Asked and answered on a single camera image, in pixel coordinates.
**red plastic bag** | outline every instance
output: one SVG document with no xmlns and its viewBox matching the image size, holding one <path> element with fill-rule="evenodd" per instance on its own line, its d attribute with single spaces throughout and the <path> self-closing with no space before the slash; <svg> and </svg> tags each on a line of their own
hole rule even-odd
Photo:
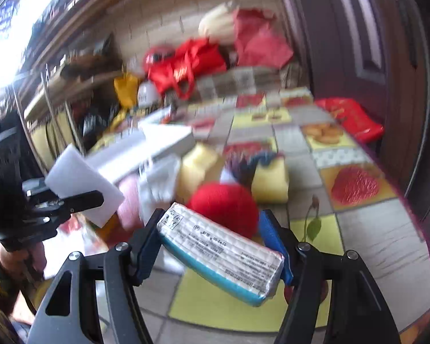
<svg viewBox="0 0 430 344">
<path fill-rule="evenodd" d="M 285 38 L 272 27 L 275 15 L 262 10 L 237 9 L 233 13 L 239 66 L 282 68 L 293 57 Z"/>
<path fill-rule="evenodd" d="M 361 143 L 375 141 L 384 134 L 384 127 L 371 120 L 353 99 L 324 98 L 315 101 L 315 104 L 331 113 Z"/>
<path fill-rule="evenodd" d="M 226 71 L 226 63 L 218 50 L 218 44 L 209 39 L 190 39 L 175 50 L 175 56 L 150 66 L 148 79 L 155 83 L 159 93 L 174 88 L 182 100 L 188 100 L 198 75 Z M 184 93 L 178 84 L 187 80 L 189 87 Z"/>
</svg>

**red tote bag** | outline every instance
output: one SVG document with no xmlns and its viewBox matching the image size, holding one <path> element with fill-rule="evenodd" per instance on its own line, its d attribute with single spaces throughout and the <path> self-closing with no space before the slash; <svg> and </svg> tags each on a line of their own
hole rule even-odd
<svg viewBox="0 0 430 344">
<path fill-rule="evenodd" d="M 195 78 L 199 75 L 226 71 L 226 63 L 218 50 L 218 44 L 209 43 L 209 39 L 190 39 L 175 50 L 175 56 L 152 65 L 148 70 L 148 79 L 155 83 L 159 93 L 174 88 L 182 100 L 188 100 L 193 92 Z M 179 83 L 188 81 L 188 90 L 184 93 Z"/>
</svg>

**white plastic bag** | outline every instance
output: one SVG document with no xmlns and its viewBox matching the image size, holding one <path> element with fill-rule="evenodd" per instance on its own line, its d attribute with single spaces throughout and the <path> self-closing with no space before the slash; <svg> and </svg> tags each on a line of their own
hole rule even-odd
<svg viewBox="0 0 430 344">
<path fill-rule="evenodd" d="M 233 1 L 216 6 L 199 23 L 199 36 L 217 41 L 221 45 L 232 45 L 236 39 L 234 32 Z"/>
<path fill-rule="evenodd" d="M 157 208 L 168 209 L 174 201 L 181 159 L 169 155 L 150 165 L 137 180 L 140 218 L 146 225 Z"/>
</svg>

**yellow bag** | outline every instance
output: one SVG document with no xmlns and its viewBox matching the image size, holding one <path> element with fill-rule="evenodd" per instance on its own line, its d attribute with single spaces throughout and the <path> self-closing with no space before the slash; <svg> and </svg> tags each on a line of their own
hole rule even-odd
<svg viewBox="0 0 430 344">
<path fill-rule="evenodd" d="M 126 72 L 122 77 L 115 78 L 113 84 L 120 105 L 125 109 L 134 107 L 137 103 L 139 78 Z"/>
</svg>

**blue gripper pad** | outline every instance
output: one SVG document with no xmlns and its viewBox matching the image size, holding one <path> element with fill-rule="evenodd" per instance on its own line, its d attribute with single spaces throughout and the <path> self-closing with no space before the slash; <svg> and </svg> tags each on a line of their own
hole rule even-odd
<svg viewBox="0 0 430 344">
<path fill-rule="evenodd" d="M 280 278 L 284 281 L 285 285 L 290 286 L 293 280 L 293 273 L 290 267 L 290 255 L 265 211 L 260 211 L 259 213 L 258 230 L 265 246 L 271 250 L 280 252 L 285 257 Z"/>
</svg>

